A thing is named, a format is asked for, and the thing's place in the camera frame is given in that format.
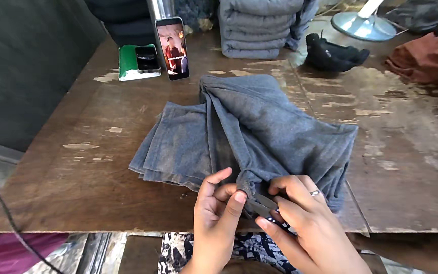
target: wire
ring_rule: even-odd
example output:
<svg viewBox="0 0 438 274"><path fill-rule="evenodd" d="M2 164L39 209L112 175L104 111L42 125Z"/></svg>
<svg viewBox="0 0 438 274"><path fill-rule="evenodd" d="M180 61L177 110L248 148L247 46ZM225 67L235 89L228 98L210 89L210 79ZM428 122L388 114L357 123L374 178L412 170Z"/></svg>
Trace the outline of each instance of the wire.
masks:
<svg viewBox="0 0 438 274"><path fill-rule="evenodd" d="M337 8L338 5L340 5L343 2L344 2L344 0L340 0L337 4L333 5L330 9L326 10L325 12L322 12L322 13L319 13L319 14L315 15L315 17L322 16L324 14L327 14L327 13L333 11L335 8Z"/></svg>
<svg viewBox="0 0 438 274"><path fill-rule="evenodd" d="M9 212L8 207L4 203L3 199L0 196L0 204L3 208L4 213L6 214L6 217L8 218L9 224L11 225L11 228L13 229L13 232L20 241L20 243L31 253L33 253L35 256L38 257L42 262L44 262L47 266L49 266L53 271L57 272L58 274L64 274L62 271L58 270L53 264L48 262L34 247L32 247L23 237L21 236L21 233L19 232L19 229L16 227L15 221L13 220L13 217L11 216L11 213Z"/></svg>
<svg viewBox="0 0 438 274"><path fill-rule="evenodd" d="M384 33L384 34L386 34L386 35L393 35L393 34L391 34L391 33L387 33L386 31L384 31L382 28L380 28L377 24L376 24L376 19L378 19L378 9L379 9L380 7L378 6L377 8L376 8L376 10L374 11L374 22L373 22L373 27L375 27L378 31L380 31L380 32L382 32L382 33ZM384 20L386 20L386 21L388 21L390 24L392 24L393 26L395 26L395 27L397 27L397 28L400 28L400 29L403 29L402 31L400 31L400 32L398 32L397 34L395 34L395 36L396 35L399 35L399 34L402 34L402 33L404 33L404 32L406 32L406 31L408 31L408 29L405 29L404 27L402 27L402 26L400 26L400 25L398 25L397 23L395 23L395 22L392 22L392 21L390 21L390 20L388 20L388 19L386 19L386 18L383 18Z"/></svg>

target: video on phone screen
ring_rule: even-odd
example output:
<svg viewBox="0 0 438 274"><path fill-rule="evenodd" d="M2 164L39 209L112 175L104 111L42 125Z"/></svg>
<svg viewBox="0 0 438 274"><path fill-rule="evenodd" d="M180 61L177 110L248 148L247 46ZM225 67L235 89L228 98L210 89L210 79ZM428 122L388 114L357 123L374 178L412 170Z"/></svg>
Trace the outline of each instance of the video on phone screen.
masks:
<svg viewBox="0 0 438 274"><path fill-rule="evenodd" d="M182 24L157 26L169 75L188 77L187 48Z"/></svg>

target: phone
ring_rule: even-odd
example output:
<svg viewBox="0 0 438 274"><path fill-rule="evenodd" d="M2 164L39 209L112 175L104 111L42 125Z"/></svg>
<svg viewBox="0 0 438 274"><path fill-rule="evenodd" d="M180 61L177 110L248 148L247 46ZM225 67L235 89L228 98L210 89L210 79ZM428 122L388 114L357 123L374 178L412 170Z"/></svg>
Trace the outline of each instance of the phone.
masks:
<svg viewBox="0 0 438 274"><path fill-rule="evenodd" d="M155 21L163 57L170 80L189 77L186 36L184 23L180 17Z"/></svg>
<svg viewBox="0 0 438 274"><path fill-rule="evenodd" d="M155 45L136 47L134 51L139 73L159 72L161 70Z"/></svg>

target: black cable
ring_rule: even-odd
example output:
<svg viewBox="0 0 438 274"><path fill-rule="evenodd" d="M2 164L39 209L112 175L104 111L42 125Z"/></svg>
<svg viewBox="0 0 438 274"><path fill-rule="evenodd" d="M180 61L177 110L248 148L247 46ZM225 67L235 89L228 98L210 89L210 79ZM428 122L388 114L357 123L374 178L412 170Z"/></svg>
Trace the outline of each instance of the black cable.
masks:
<svg viewBox="0 0 438 274"><path fill-rule="evenodd" d="M1 204L1 207L3 208L4 213L6 214L6 217L8 218L9 224L11 225L11 228L13 229L13 232L14 232L16 238L18 239L18 241L20 241L20 243L29 252L31 252L35 256L37 256L38 259L40 259L42 262L44 262L46 265L48 265L53 271L57 272L58 274L64 274L62 271L58 270L58 268L56 268L53 264L51 264L49 261L47 261L34 247L29 245L25 239L23 239L23 237L21 236L21 233L19 232L18 227L16 227L15 221L13 220L13 217L11 216L11 213L9 212L8 207L4 203L1 196L0 196L0 204Z"/></svg>

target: silver ring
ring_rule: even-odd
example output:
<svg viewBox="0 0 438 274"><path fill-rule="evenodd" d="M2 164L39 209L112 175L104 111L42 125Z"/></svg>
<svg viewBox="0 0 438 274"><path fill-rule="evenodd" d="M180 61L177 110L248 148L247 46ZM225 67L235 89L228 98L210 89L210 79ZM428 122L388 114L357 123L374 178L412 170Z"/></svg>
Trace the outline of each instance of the silver ring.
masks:
<svg viewBox="0 0 438 274"><path fill-rule="evenodd" d="M320 193L320 190L314 190L314 191L310 192L312 197L318 195L319 193Z"/></svg>

